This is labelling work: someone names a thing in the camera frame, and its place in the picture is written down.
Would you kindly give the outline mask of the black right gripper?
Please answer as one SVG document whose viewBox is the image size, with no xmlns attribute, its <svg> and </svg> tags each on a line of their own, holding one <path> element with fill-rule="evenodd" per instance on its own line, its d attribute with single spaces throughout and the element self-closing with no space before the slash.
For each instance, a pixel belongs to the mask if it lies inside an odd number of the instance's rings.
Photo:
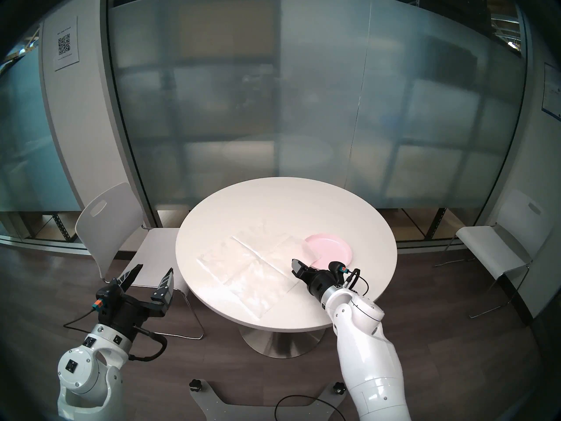
<svg viewBox="0 0 561 421">
<path fill-rule="evenodd" d="M 313 270 L 298 259 L 292 260 L 292 273 L 306 284 L 308 292 L 316 299 L 321 299 L 327 289 L 336 285 L 336 277 L 329 270 Z"/>
</svg>

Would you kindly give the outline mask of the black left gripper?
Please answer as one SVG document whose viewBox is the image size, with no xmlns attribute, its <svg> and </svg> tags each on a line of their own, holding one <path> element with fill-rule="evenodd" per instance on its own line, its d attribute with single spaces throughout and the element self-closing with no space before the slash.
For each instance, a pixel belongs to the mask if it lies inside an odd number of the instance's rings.
<svg viewBox="0 0 561 421">
<path fill-rule="evenodd" d="M 150 302 L 140 301 L 125 294 L 142 270 L 143 264 L 112 279 L 111 292 L 99 292 L 99 324 L 123 334 L 136 337 L 142 324 L 151 316 L 165 316 L 172 302 L 174 291 L 173 268 L 161 279 L 158 287 L 150 296 Z"/>
</svg>

